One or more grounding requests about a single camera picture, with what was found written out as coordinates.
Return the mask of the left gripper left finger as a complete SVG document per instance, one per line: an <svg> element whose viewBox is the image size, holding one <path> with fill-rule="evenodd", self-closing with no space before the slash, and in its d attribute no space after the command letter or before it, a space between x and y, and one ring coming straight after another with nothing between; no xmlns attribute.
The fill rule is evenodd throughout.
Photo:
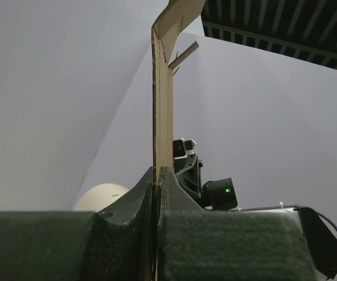
<svg viewBox="0 0 337 281"><path fill-rule="evenodd" d="M99 212L0 211L0 280L151 280L153 174Z"/></svg>

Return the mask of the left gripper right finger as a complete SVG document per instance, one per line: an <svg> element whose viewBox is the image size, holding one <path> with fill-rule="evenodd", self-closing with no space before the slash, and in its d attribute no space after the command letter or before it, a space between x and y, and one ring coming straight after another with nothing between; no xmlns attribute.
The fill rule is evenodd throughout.
<svg viewBox="0 0 337 281"><path fill-rule="evenodd" d="M160 171L158 280L315 280L297 222L284 213L203 210Z"/></svg>

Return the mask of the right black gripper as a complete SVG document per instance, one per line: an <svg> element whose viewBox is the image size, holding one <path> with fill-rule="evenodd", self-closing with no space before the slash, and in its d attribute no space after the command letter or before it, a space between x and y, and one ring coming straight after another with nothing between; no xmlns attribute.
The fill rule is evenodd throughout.
<svg viewBox="0 0 337 281"><path fill-rule="evenodd" d="M202 161L195 153L174 159L174 172L179 185L199 205L203 195L201 168Z"/></svg>

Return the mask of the brown cardboard box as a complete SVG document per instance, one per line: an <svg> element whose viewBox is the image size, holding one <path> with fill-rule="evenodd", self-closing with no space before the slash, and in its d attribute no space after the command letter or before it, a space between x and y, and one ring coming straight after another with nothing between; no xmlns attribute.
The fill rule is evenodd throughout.
<svg viewBox="0 0 337 281"><path fill-rule="evenodd" d="M173 77L174 71L197 48L194 42L175 59L171 58L180 33L201 15L204 1L169 1L151 27L153 94L153 199L155 248L153 280L163 280L164 256L161 233L167 209L169 185L178 187L173 171Z"/></svg>

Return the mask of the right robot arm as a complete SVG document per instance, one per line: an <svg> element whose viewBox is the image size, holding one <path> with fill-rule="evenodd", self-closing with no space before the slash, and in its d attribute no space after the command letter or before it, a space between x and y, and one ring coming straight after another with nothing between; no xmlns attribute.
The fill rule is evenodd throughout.
<svg viewBox="0 0 337 281"><path fill-rule="evenodd" d="M257 213L279 213L293 218L308 245L320 280L337 275L337 226L326 216L302 205L239 208L232 179L201 183L202 161L195 153L174 158L174 173L180 187L202 208Z"/></svg>

